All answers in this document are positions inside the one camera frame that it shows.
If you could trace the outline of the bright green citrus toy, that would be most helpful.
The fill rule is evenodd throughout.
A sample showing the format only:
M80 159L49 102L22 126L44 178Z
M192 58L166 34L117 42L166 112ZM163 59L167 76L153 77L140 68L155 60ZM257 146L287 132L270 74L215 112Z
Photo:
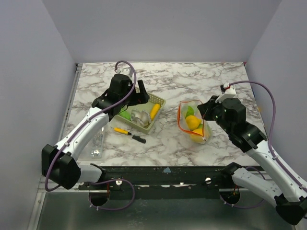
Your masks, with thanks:
M185 118L187 118L190 115L194 115L194 109L191 106L188 106Z

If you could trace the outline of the yellow pear toy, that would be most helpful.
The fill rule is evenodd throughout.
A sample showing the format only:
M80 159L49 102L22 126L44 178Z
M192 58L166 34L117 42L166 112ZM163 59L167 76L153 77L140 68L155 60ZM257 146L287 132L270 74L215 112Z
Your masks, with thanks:
M185 121L187 123L187 126L189 130L195 130L199 127L199 125L202 123L202 119L197 118L194 115L190 115L187 118L185 118Z

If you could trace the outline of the clear zip top bag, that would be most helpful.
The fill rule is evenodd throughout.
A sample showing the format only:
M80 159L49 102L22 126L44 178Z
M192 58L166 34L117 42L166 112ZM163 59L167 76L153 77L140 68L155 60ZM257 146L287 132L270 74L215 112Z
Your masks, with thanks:
M198 109L198 105L201 104L202 101L197 99L180 101L177 111L177 125L192 142L205 144L211 138L212 130Z

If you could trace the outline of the yellow orange round fruit toy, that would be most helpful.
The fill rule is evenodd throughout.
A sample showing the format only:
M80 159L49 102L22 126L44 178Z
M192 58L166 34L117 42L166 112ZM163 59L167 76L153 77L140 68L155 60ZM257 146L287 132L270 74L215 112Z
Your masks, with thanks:
M207 137L202 128L197 128L192 131L192 134L189 135L190 139L195 143L205 143L207 141Z

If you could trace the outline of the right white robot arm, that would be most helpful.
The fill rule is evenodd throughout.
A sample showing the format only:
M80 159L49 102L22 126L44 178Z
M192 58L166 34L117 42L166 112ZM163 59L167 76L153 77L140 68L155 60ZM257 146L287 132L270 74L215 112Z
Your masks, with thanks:
M230 141L273 180L270 183L231 163L230 171L221 175L222 185L230 188L236 184L252 191L274 206L284 221L297 225L307 214L307 182L274 151L264 133L246 121L246 107L239 99L227 98L219 103L217 98L212 96L208 102L198 105L202 118L215 121Z

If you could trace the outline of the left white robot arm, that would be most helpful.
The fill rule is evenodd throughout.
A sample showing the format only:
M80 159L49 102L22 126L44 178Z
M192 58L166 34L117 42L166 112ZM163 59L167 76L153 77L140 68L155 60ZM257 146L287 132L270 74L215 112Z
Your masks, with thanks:
M77 183L90 183L95 189L106 185L104 171L97 165L79 165L77 160L88 142L125 106L145 104L149 95L142 80L115 74L109 88L94 99L81 122L54 146L42 149L42 175L65 189Z

